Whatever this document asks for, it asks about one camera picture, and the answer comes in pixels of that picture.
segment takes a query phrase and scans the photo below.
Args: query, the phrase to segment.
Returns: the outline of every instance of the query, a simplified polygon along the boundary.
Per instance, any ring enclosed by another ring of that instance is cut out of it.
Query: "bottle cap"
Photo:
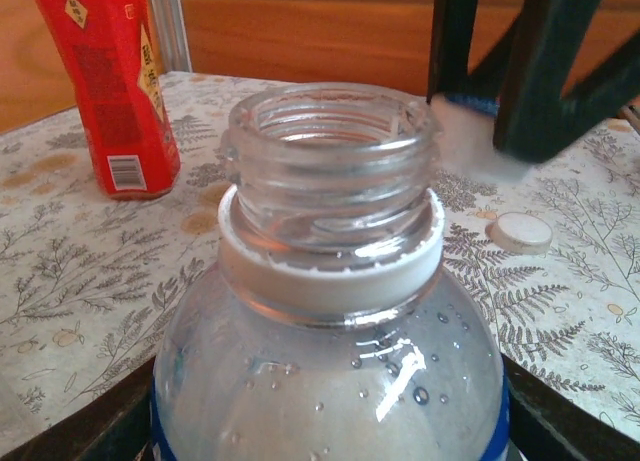
[[[526,213],[505,213],[489,229],[491,240],[516,254],[544,254],[551,247],[553,231],[540,218]]]

